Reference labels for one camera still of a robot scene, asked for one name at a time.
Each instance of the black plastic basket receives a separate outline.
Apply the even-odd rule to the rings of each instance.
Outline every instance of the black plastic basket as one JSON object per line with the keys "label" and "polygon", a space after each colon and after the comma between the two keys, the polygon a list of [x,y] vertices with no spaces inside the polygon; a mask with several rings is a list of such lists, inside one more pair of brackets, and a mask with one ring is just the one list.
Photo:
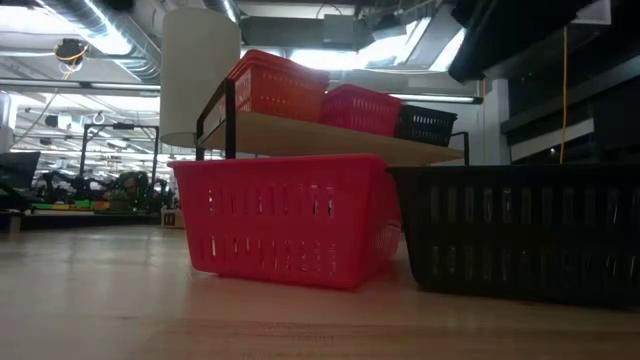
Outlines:
{"label": "black plastic basket", "polygon": [[393,168],[424,288],[640,303],[640,166]]}
{"label": "black plastic basket", "polygon": [[453,123],[458,115],[417,106],[402,107],[395,137],[422,143],[449,146]]}

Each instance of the plastic basket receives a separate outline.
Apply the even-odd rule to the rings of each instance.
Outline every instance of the plastic basket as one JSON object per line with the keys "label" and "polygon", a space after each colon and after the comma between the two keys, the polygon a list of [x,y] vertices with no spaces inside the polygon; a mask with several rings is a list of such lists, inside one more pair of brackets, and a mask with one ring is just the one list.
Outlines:
{"label": "plastic basket", "polygon": [[458,115],[405,105],[400,111],[395,137],[426,144],[449,146]]}
{"label": "plastic basket", "polygon": [[[259,50],[249,50],[229,73],[236,81],[236,109],[318,122],[329,73]],[[220,113],[224,96],[218,102]]]}
{"label": "plastic basket", "polygon": [[371,155],[173,162],[193,267],[353,288],[395,254],[400,209]]}
{"label": "plastic basket", "polygon": [[592,305],[640,303],[637,166],[391,169],[425,288]]}
{"label": "plastic basket", "polygon": [[341,85],[325,95],[320,122],[356,131],[393,136],[402,102],[389,95]]}

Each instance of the white lamp shade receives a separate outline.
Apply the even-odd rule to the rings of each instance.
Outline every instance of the white lamp shade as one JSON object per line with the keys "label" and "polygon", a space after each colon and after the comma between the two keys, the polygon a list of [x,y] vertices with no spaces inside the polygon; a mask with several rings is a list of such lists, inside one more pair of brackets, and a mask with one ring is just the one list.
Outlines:
{"label": "white lamp shade", "polygon": [[225,15],[180,8],[162,30],[160,140],[195,147],[196,120],[240,59],[240,28]]}

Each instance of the shelf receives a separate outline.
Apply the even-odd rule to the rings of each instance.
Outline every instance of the shelf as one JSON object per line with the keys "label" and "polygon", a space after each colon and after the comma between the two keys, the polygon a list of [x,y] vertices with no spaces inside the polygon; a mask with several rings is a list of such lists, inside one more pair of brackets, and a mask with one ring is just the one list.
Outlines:
{"label": "shelf", "polygon": [[[226,121],[204,122],[198,145],[225,149]],[[268,156],[377,154],[390,166],[461,159],[462,151],[253,112],[236,113],[236,150]]]}

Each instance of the red plastic basket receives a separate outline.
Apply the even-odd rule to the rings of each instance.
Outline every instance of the red plastic basket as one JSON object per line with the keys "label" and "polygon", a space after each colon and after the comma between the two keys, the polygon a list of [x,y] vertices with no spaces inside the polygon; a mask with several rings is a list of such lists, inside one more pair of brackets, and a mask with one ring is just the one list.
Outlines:
{"label": "red plastic basket", "polygon": [[401,217],[373,155],[172,162],[193,267],[353,288],[393,256]]}
{"label": "red plastic basket", "polygon": [[393,136],[402,101],[389,95],[341,85],[324,98],[320,122],[327,125]]}
{"label": "red plastic basket", "polygon": [[[236,81],[236,109],[318,122],[329,73],[289,59],[249,50],[229,73]],[[224,97],[218,103],[224,113]]]}

